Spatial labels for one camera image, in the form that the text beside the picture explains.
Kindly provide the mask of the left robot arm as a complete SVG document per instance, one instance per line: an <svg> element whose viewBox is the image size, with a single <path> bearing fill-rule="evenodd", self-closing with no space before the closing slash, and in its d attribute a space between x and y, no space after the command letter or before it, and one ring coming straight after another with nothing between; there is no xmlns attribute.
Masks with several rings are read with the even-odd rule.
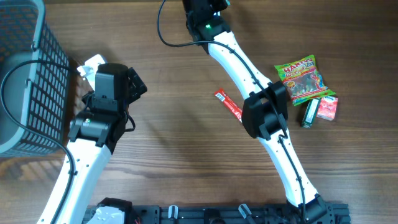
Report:
<svg viewBox="0 0 398 224"><path fill-rule="evenodd" d="M137 72L119 63L99 65L92 87L82 98L84 109L70 122L69 154L39 223L83 221L96 183L133 121L128 107L147 91Z"/></svg>

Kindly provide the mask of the green candy bag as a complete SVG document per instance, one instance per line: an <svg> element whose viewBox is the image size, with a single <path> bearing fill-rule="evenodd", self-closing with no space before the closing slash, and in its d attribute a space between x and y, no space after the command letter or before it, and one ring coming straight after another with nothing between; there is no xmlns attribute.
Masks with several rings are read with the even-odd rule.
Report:
<svg viewBox="0 0 398 224"><path fill-rule="evenodd" d="M335 92L324 84L314 55L295 62L275 65L274 68L294 106L315 98L335 95Z"/></svg>

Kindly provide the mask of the red snack bar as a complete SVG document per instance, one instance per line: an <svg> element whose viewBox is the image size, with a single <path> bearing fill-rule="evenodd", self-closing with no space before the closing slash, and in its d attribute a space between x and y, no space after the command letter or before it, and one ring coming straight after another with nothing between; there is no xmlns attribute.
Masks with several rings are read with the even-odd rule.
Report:
<svg viewBox="0 0 398 224"><path fill-rule="evenodd" d="M240 122L242 122L242 109L225 93L224 89L220 88L215 91L214 96L217 97Z"/></svg>

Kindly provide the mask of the small orange white packet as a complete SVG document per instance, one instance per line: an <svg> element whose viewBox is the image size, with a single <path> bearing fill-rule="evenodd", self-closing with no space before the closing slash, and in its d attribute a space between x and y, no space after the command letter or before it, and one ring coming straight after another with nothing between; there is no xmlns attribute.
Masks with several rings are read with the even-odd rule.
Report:
<svg viewBox="0 0 398 224"><path fill-rule="evenodd" d="M321 99L317 117L333 121L336 115L338 98L334 96L325 96Z"/></svg>

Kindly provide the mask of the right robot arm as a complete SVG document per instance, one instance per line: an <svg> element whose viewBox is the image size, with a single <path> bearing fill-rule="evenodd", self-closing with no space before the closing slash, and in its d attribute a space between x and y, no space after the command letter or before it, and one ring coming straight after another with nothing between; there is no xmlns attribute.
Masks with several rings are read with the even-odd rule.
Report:
<svg viewBox="0 0 398 224"><path fill-rule="evenodd" d="M293 207L292 223L334 223L333 208L309 181L292 145L287 119L287 94L248 59L231 28L220 16L228 1L183 0L186 26L197 45L215 59L234 81L243 99L242 123L270 155Z"/></svg>

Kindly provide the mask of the green white boxed item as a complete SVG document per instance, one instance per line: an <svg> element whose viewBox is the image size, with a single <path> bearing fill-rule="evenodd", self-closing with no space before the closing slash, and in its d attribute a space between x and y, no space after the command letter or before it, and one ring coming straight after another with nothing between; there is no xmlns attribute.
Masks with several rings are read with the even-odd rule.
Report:
<svg viewBox="0 0 398 224"><path fill-rule="evenodd" d="M318 108L319 108L319 105L320 105L320 101L321 101L321 99L319 99L319 98L315 98L315 99L311 99L310 100L310 102L309 102L309 104L307 106L307 109L305 111L303 120L302 120L302 127L303 128L311 128L312 127L312 125L314 123L314 120L315 120L315 117L317 115L317 111L318 111Z"/></svg>

